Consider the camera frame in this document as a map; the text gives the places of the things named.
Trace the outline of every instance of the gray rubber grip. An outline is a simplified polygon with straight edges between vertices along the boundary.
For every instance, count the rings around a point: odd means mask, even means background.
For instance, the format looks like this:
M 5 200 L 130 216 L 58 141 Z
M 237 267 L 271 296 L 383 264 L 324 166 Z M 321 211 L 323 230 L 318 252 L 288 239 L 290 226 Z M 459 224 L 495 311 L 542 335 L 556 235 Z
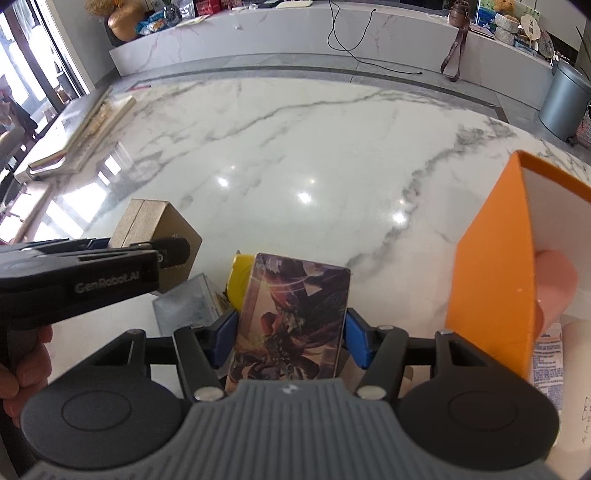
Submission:
M 12 373 L 16 373 L 23 357 L 35 348 L 38 335 L 38 329 L 7 331 L 8 360 Z
M 195 404 L 170 442 L 133 465 L 39 463 L 24 479 L 559 480 L 541 460 L 505 472 L 449 465 L 417 447 L 387 403 L 354 397 L 340 379 L 242 380 L 233 395 Z

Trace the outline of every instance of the white marble surface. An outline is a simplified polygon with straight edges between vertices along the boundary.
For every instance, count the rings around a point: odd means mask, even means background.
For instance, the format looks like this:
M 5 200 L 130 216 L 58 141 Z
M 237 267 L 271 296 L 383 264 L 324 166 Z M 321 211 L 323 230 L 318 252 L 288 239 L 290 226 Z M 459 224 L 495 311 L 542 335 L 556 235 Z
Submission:
M 416 336 L 443 325 L 456 244 L 514 150 L 589 181 L 524 131 L 394 90 L 267 78 L 134 96 L 91 162 L 56 179 L 55 204 L 79 225 L 54 208 L 58 222 L 40 219 L 56 235 L 109 236 L 129 199 L 168 200 L 203 237 L 193 274 L 223 285 L 236 250 L 346 265 L 349 305 Z M 157 335 L 152 299 L 57 324 L 54 376 L 129 328 Z
M 346 48 L 358 43 L 369 14 L 376 10 L 365 38 L 354 51 L 362 59 L 439 72 L 457 33 L 457 28 L 447 25 L 446 18 L 404 8 L 345 2 L 340 9 L 335 30 Z M 329 47 L 331 29 L 330 8 L 325 2 L 308 8 L 222 12 L 198 25 L 173 28 L 122 45 L 111 50 L 111 56 L 122 76 L 158 68 L 173 73 L 165 67 L 232 55 L 312 53 L 348 57 L 346 52 Z M 334 38 L 331 44 L 340 48 Z M 448 69 L 455 73 L 452 64 Z M 462 79 L 539 109 L 552 75 L 550 66 L 542 60 L 470 33 Z

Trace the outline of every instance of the brown strap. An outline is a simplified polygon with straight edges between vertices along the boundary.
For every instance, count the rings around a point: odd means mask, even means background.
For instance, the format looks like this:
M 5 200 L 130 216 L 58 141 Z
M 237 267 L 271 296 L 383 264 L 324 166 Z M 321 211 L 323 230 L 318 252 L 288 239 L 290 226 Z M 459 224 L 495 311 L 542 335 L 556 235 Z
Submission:
M 441 64 L 441 74 L 444 77 L 447 77 L 450 82 L 457 82 L 460 78 L 460 63 L 462 62 L 462 55 L 464 55 L 464 48 L 466 47 L 466 38 L 468 37 L 469 25 L 470 24 L 467 22 L 464 28 L 458 28 L 456 39 L 454 40 L 452 47 L 449 49 L 449 54 L 447 54 L 447 57 L 445 58 L 445 60 L 443 60 L 443 63 Z M 457 61 L 457 72 L 453 77 L 450 77 L 449 75 L 445 74 L 445 68 L 452 59 L 453 54 L 456 51 L 458 45 L 460 46 L 460 58 Z

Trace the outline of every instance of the finger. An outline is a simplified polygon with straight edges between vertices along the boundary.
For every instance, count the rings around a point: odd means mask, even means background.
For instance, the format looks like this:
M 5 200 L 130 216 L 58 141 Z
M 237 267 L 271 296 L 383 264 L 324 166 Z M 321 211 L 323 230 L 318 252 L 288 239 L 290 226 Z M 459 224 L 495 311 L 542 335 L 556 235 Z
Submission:
M 29 387 L 46 380 L 51 375 L 51 360 L 45 345 L 38 343 L 17 367 L 17 379 L 21 387 Z
M 51 325 L 46 325 L 39 328 L 39 334 L 37 336 L 40 343 L 49 343 L 53 338 L 53 328 Z
M 16 397 L 4 400 L 4 411 L 13 419 L 18 418 L 27 400 L 46 386 L 47 380 L 44 380 L 36 385 L 21 388 Z
M 0 398 L 12 398 L 18 393 L 18 380 L 8 368 L 0 365 Z

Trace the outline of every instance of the product label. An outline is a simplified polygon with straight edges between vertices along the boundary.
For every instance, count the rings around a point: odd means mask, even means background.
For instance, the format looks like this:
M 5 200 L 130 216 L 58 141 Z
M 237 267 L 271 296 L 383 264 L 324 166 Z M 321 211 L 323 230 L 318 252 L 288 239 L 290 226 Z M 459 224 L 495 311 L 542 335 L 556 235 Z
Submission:
M 562 325 L 553 323 L 540 335 L 534 344 L 531 383 L 562 411 L 562 387 L 564 364 L 562 348 Z

